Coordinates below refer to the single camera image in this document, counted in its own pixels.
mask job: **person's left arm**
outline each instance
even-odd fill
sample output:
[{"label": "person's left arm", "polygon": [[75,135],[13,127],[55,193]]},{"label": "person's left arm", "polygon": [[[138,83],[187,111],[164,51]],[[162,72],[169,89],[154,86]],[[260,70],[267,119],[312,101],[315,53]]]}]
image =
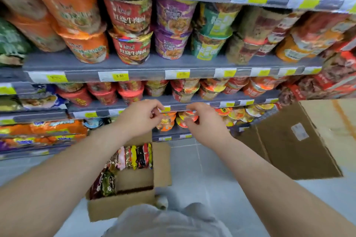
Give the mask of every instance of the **person's left arm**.
[{"label": "person's left arm", "polygon": [[2,236],[54,236],[111,156],[162,119],[158,100],[135,102],[101,127],[0,188]]}]

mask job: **forearm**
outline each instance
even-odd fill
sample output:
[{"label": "forearm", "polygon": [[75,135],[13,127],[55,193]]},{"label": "forearm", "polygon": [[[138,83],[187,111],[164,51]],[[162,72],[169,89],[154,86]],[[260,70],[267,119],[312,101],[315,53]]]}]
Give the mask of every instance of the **forearm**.
[{"label": "forearm", "polygon": [[234,173],[248,200],[275,236],[351,236],[356,227],[243,143],[229,139],[218,156]]},{"label": "forearm", "polygon": [[110,124],[4,185],[0,189],[3,235],[55,235],[127,140],[118,123]]}]

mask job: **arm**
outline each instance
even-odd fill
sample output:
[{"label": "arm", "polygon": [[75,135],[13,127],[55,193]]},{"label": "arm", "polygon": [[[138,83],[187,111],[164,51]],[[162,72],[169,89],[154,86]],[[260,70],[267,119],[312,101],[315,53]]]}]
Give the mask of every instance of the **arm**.
[{"label": "arm", "polygon": [[112,124],[2,186],[2,236],[54,236],[118,148],[161,121],[157,107],[164,109],[158,100],[133,103]]},{"label": "arm", "polygon": [[210,106],[188,108],[199,115],[199,125],[184,120],[190,132],[232,171],[272,237],[355,235],[356,227],[340,213],[234,139]]}]

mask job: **purple package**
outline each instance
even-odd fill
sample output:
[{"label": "purple package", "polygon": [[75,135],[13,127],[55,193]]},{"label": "purple package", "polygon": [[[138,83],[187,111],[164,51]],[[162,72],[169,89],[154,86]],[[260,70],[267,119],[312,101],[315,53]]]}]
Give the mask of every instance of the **purple package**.
[{"label": "purple package", "polygon": [[180,35],[189,30],[197,1],[157,0],[158,28]]},{"label": "purple package", "polygon": [[190,28],[186,33],[175,35],[157,28],[154,31],[154,34],[156,35],[154,40],[156,44],[156,52],[159,56],[165,59],[175,60],[180,58],[191,32],[192,29]]}]

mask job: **cardboard box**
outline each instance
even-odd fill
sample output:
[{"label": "cardboard box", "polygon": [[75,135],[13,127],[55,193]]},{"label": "cardboard box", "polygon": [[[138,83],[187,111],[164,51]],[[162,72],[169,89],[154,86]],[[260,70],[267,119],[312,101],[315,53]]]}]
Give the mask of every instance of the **cardboard box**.
[{"label": "cardboard box", "polygon": [[[152,143],[152,133],[128,141],[125,146]],[[118,217],[126,208],[147,203],[154,204],[154,187],[172,184],[171,148],[166,142],[152,143],[153,169],[124,169],[115,174],[116,196],[88,200],[88,213],[91,222]]]},{"label": "cardboard box", "polygon": [[356,123],[355,104],[356,99],[299,101],[237,139],[294,180],[341,177],[340,158],[349,157],[349,164],[356,159],[354,126],[345,123],[345,115]]}]

